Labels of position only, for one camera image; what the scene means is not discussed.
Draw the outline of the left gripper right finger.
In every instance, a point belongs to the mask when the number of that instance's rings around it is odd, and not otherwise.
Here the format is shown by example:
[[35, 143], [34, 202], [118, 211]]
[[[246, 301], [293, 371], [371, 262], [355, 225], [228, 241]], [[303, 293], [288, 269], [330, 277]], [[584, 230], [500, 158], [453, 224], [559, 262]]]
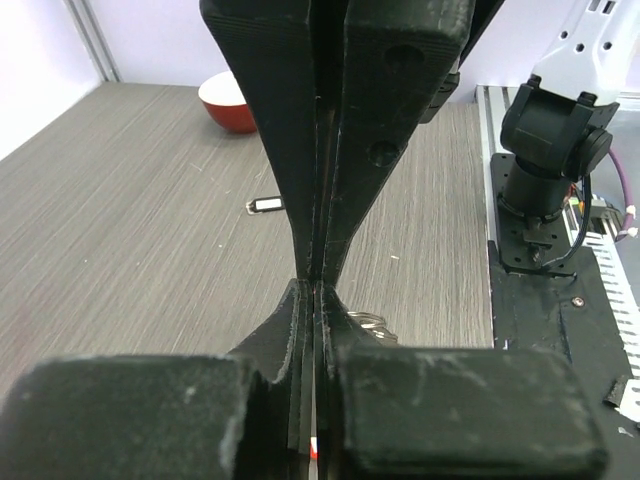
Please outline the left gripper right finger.
[[322, 479], [599, 479], [587, 397], [540, 350], [380, 344], [335, 289], [314, 287]]

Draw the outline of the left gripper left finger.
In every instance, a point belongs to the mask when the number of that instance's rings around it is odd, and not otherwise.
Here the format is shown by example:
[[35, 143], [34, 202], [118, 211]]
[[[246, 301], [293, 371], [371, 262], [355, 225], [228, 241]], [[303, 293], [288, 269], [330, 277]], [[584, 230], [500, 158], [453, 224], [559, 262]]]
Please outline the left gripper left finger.
[[77, 355], [35, 365], [1, 409], [5, 479], [305, 479], [311, 286], [222, 355]]

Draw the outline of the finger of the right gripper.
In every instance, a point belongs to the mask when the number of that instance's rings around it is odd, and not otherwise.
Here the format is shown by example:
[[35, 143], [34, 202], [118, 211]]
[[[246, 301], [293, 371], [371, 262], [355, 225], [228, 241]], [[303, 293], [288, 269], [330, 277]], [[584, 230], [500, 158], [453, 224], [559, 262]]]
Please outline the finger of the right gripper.
[[314, 278], [338, 281], [352, 239], [407, 148], [456, 90], [497, 1], [326, 1]]
[[297, 275], [308, 279], [316, 162], [311, 4], [210, 0], [200, 12], [252, 113], [291, 225]]

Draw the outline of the red capped key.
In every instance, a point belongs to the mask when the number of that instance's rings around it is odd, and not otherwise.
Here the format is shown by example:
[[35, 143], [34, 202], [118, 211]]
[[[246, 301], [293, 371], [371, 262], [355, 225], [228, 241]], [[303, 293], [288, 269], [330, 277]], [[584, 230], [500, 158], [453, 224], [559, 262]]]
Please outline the red capped key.
[[316, 436], [310, 437], [310, 457], [312, 460], [318, 459], [318, 441]]

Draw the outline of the grey keyring holder red handle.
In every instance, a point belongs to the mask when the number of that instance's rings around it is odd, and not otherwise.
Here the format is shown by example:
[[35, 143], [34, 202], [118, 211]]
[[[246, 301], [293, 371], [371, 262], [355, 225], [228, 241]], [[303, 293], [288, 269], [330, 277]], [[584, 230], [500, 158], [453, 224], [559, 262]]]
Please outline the grey keyring holder red handle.
[[384, 317], [362, 311], [350, 311], [348, 315], [382, 345], [395, 346], [398, 344], [398, 336], [387, 328]]

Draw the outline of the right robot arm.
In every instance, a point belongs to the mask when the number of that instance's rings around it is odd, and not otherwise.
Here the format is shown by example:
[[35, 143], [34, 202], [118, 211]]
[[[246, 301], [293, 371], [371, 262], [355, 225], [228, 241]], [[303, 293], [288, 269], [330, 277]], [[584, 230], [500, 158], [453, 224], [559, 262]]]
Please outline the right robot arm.
[[[416, 127], [497, 1], [203, 1], [201, 17], [253, 115], [291, 224], [300, 279], [335, 284]], [[507, 207], [554, 216], [606, 154], [639, 35], [635, 1], [579, 1], [502, 123]]]

